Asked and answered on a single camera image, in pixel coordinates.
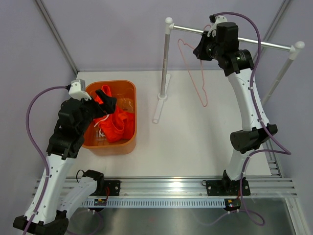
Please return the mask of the orange shorts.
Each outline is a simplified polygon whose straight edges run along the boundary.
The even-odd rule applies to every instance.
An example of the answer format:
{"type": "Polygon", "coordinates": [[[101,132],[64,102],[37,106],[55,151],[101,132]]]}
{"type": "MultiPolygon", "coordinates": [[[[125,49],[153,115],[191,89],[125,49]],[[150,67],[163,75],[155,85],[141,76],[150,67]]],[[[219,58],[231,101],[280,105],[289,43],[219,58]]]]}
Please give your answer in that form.
{"type": "Polygon", "coordinates": [[[134,98],[129,96],[133,89],[117,94],[116,110],[104,119],[95,119],[98,135],[109,143],[130,140],[135,133],[134,98]]]}

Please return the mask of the pink clothes hanger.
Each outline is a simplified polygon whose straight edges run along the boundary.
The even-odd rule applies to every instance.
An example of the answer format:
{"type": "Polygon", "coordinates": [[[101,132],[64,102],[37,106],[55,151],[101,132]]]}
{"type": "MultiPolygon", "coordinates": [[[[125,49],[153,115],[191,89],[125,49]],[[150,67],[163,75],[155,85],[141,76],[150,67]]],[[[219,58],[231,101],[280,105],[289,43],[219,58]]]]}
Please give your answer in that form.
{"type": "Polygon", "coordinates": [[[209,95],[206,88],[205,62],[195,58],[193,51],[196,48],[195,39],[200,35],[182,32],[177,39],[177,50],[186,75],[187,97],[197,106],[207,108],[209,95]]]}

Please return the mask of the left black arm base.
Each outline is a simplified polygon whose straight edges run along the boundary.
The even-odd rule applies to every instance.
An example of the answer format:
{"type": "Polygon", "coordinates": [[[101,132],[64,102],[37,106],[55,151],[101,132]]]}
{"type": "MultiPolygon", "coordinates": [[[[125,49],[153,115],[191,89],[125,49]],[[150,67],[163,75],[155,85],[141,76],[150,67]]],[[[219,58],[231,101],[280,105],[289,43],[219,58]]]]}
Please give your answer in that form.
{"type": "Polygon", "coordinates": [[[76,181],[78,181],[79,171],[83,172],[83,177],[90,177],[97,182],[96,191],[91,196],[119,196],[120,194],[120,180],[105,179],[104,174],[95,170],[78,170],[76,173],[76,181]]]}

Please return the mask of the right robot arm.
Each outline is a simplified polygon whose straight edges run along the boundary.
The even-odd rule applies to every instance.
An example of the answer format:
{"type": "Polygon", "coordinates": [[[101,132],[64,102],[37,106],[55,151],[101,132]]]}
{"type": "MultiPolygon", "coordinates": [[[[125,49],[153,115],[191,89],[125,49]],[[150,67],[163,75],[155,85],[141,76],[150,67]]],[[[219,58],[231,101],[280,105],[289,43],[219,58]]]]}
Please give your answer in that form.
{"type": "Polygon", "coordinates": [[[230,134],[233,153],[222,178],[205,183],[209,196],[250,195],[245,178],[250,154],[269,139],[268,134],[278,131],[275,124],[270,124],[263,108],[255,108],[261,102],[256,85],[251,81],[254,63],[250,52],[239,48],[238,31],[233,22],[216,21],[211,30],[203,32],[193,51],[199,60],[218,61],[233,88],[242,119],[241,130],[230,134]]]}

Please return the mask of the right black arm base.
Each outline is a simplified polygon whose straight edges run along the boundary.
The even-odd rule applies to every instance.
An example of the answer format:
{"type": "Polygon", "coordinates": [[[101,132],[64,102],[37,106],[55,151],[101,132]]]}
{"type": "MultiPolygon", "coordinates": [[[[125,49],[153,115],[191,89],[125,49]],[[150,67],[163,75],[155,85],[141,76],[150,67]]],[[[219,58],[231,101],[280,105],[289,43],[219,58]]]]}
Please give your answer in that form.
{"type": "Polygon", "coordinates": [[[220,180],[202,180],[201,184],[205,186],[208,196],[250,196],[250,187],[246,177],[243,177],[242,183],[239,180],[231,180],[226,170],[224,170],[220,180]]]}

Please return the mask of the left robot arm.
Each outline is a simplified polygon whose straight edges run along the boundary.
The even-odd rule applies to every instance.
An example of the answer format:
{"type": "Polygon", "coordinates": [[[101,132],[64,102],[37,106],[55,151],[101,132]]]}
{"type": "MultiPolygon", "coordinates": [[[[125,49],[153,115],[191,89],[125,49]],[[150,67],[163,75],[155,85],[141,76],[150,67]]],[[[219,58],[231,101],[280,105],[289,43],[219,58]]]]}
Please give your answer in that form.
{"type": "Polygon", "coordinates": [[[60,199],[67,174],[75,163],[85,139],[84,134],[96,118],[115,112],[117,99],[96,90],[101,103],[92,97],[79,95],[61,104],[54,133],[49,139],[47,155],[42,156],[45,169],[34,199],[24,215],[18,216],[13,227],[23,234],[63,235],[69,220],[92,194],[104,192],[104,175],[87,170],[78,185],[60,199]]]}

